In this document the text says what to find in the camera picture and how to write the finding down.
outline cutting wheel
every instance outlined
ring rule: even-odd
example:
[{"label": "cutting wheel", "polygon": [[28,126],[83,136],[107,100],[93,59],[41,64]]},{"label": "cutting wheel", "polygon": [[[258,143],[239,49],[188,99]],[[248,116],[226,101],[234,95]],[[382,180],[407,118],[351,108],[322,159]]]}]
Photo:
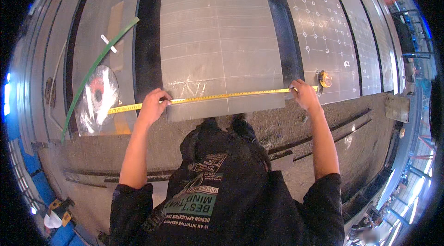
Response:
[{"label": "cutting wheel", "polygon": [[108,110],[119,102],[119,86],[114,72],[107,66],[97,66],[85,85],[82,100],[76,108],[80,135],[97,135],[102,126],[112,120]]}]

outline workshop floor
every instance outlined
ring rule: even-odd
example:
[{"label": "workshop floor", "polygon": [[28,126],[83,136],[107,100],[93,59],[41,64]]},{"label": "workshop floor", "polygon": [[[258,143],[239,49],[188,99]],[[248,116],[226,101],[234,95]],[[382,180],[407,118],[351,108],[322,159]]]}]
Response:
[{"label": "workshop floor", "polygon": [[[394,121],[385,117],[386,94],[324,105],[330,127],[340,125],[366,109],[372,109],[372,121],[336,143],[342,176],[343,199],[356,193],[368,183],[384,165],[390,133]],[[311,136],[306,113],[292,100],[285,108],[253,112],[249,122],[267,149],[299,141]],[[183,138],[201,123],[190,120],[170,123],[161,117],[149,134],[148,171],[176,169],[182,157],[179,145]],[[230,117],[218,117],[222,129],[229,126]],[[70,196],[76,203],[71,208],[74,219],[92,234],[109,232],[111,197],[116,184],[93,187],[66,181],[63,170],[118,173],[125,155],[129,135],[78,137],[66,141],[64,146],[49,145],[41,148],[39,157],[53,190],[61,198]],[[283,171],[287,186],[298,201],[314,182],[311,156],[293,163]],[[167,182],[155,182],[154,205],[163,201]]]}]

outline tape measure blade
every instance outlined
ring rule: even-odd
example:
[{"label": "tape measure blade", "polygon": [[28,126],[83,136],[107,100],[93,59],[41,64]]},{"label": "tape measure blade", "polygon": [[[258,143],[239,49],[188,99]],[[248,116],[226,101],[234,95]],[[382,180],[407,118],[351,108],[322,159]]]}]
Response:
[{"label": "tape measure blade", "polygon": [[[318,86],[313,86],[313,88],[315,91],[318,91]],[[262,94],[288,93],[288,92],[290,92],[289,88],[264,90],[264,91],[252,91],[252,92],[237,92],[237,93],[231,93],[231,94],[209,95],[209,96],[195,97],[195,98],[189,98],[189,99],[172,99],[171,103],[173,105],[176,105],[176,104],[183,104],[183,103],[189,103],[189,102],[196,102],[196,101],[200,101],[200,100],[224,99],[224,98],[231,98],[231,97],[243,96],[243,95],[262,95]],[[115,113],[119,113],[119,112],[138,110],[141,108],[142,108],[142,104],[119,106],[116,108],[110,108],[108,110],[108,114],[115,114]]]}]

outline green strap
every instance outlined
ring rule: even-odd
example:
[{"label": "green strap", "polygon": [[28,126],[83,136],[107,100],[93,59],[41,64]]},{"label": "green strap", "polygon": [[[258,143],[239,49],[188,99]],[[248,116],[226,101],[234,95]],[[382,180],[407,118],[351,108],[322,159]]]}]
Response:
[{"label": "green strap", "polygon": [[83,89],[85,88],[85,84],[88,81],[88,79],[93,74],[94,70],[96,69],[97,65],[102,61],[102,59],[105,57],[105,55],[108,53],[108,51],[111,49],[112,46],[120,39],[123,35],[125,35],[128,30],[131,29],[137,22],[139,21],[138,17],[135,17],[127,26],[125,26],[124,29],[122,29],[119,34],[117,34],[114,39],[112,39],[106,46],[103,48],[102,53],[97,57],[97,59],[94,61],[94,63],[91,65],[91,68],[89,69],[88,73],[86,74],[85,78],[83,79],[82,83],[80,84],[79,88],[77,89],[77,93],[74,96],[74,99],[72,99],[71,106],[69,107],[68,114],[66,115],[65,120],[65,126],[63,127],[62,136],[60,138],[60,142],[63,144],[63,141],[65,140],[65,133],[68,129],[69,120],[71,118],[72,112],[74,111],[74,107],[77,104],[77,101],[79,100],[80,94],[82,93]]}]

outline graphic print on shirt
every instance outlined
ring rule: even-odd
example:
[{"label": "graphic print on shirt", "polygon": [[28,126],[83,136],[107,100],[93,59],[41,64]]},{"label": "graphic print on shirt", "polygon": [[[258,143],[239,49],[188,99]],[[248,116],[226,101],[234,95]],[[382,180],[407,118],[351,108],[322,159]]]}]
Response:
[{"label": "graphic print on shirt", "polygon": [[227,156],[227,154],[208,154],[199,163],[195,163],[191,171],[200,174],[163,206],[163,224],[208,229],[219,188],[202,183],[223,180],[223,174],[216,172]]},{"label": "graphic print on shirt", "polygon": [[207,154],[205,158],[196,164],[193,171],[217,172],[228,154]]}]

